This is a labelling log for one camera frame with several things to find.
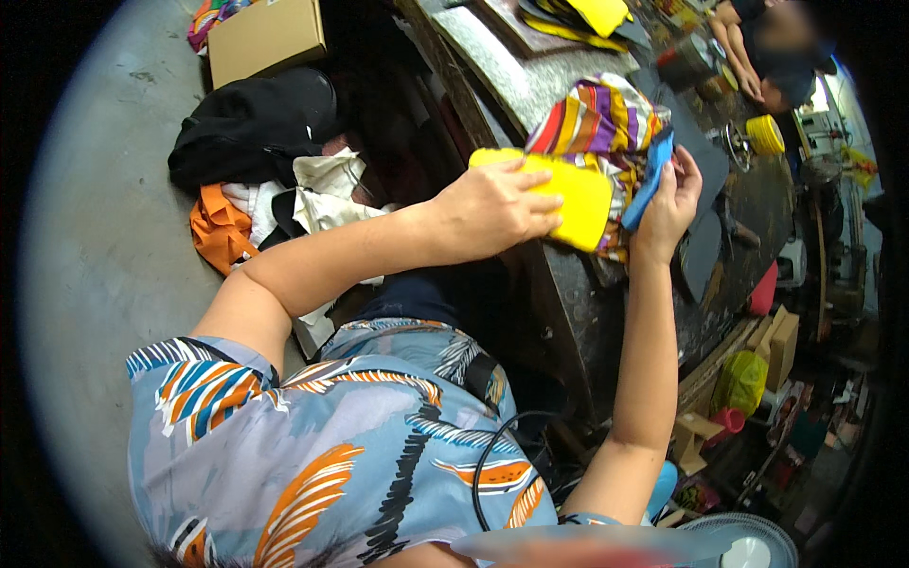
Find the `black cable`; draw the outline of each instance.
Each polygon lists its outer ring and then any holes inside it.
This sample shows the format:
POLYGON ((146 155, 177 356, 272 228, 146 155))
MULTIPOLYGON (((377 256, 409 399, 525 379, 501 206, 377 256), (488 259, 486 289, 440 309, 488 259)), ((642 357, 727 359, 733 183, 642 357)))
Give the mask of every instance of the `black cable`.
POLYGON ((480 506, 480 472, 483 471, 483 464, 486 463, 486 458, 489 457, 489 453, 493 451, 493 446, 502 437, 502 434, 509 426, 514 424, 518 419, 525 418, 526 416, 560 416, 559 413, 551 413, 545 410, 528 410, 526 412, 518 413, 505 421, 505 424, 502 424, 502 427, 499 428, 498 432, 495 433, 493 439, 486 446, 486 449, 483 450, 483 453, 480 455, 480 461, 476 463, 476 469, 474 470, 474 482, 471 485, 471 494, 474 498, 474 512, 476 513, 476 520, 480 522, 480 527, 484 532, 490 530, 489 523, 486 522, 486 517, 483 515, 483 507, 480 506))

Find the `concrete floor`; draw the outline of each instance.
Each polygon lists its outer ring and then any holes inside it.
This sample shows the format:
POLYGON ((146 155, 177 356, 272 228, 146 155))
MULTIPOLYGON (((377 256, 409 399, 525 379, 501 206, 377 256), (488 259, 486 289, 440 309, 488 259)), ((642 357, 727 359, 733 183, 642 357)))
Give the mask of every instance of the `concrete floor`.
MULTIPOLYGON (((185 41, 197 0, 126 2, 68 86, 35 166, 18 309, 35 419, 55 472, 115 565, 148 565, 126 479, 124 359, 192 330, 221 283, 193 248, 194 199, 166 159, 203 96, 185 41)), ((286 368, 302 360, 288 350, 286 368)))

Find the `hand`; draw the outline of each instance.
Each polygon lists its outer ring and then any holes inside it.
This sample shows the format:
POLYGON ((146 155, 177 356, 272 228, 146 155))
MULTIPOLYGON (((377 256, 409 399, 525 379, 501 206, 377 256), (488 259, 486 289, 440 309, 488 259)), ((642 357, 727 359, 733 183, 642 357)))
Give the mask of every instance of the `hand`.
POLYGON ((552 173, 522 173, 522 165, 524 158, 472 167, 439 195, 416 205, 423 207, 437 263, 489 258, 562 224, 562 216, 554 213, 562 206, 561 195, 527 191, 548 182, 552 173))
POLYGON ((682 146, 675 148, 678 166, 663 164, 660 186, 644 209, 641 224, 631 238, 632 264, 642 260, 669 265, 675 246, 697 212, 701 196, 701 172, 694 158, 682 146))
POLYGON ((754 69, 746 70, 740 66, 735 71, 735 75, 738 77, 739 88, 742 89, 743 93, 751 97, 752 100, 757 103, 762 103, 764 101, 764 96, 761 95, 761 79, 758 78, 754 69))

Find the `blue patterned shirt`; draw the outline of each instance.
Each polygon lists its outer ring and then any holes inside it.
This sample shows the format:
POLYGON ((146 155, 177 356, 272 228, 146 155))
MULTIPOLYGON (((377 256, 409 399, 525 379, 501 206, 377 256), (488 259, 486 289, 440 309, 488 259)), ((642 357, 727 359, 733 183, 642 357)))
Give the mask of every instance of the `blue patterned shirt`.
MULTIPOLYGON (((139 349, 126 366, 140 520, 185 561, 217 555, 263 567, 329 548, 330 565, 361 566, 478 533, 474 470, 515 412, 500 366, 484 400, 465 390, 481 352, 438 322, 352 322, 321 363, 277 387, 275 369, 236 342, 178 337, 139 349)), ((493 529, 557 523, 544 481, 508 433, 479 493, 493 529)))

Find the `colorful striped cloth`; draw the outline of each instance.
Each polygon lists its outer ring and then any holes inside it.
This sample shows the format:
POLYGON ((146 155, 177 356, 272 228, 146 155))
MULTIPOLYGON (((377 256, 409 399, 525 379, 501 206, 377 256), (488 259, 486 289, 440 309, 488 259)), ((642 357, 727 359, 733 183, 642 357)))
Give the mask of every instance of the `colorful striped cloth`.
POLYGON ((561 155, 610 179, 613 202, 596 253, 627 262, 622 212, 644 172, 647 147, 670 120, 620 75, 585 77, 559 101, 527 140, 529 154, 561 155))
POLYGON ((193 22, 186 32, 186 39, 193 51, 205 55, 208 48, 208 32, 230 16, 257 0, 205 0, 193 15, 193 22))

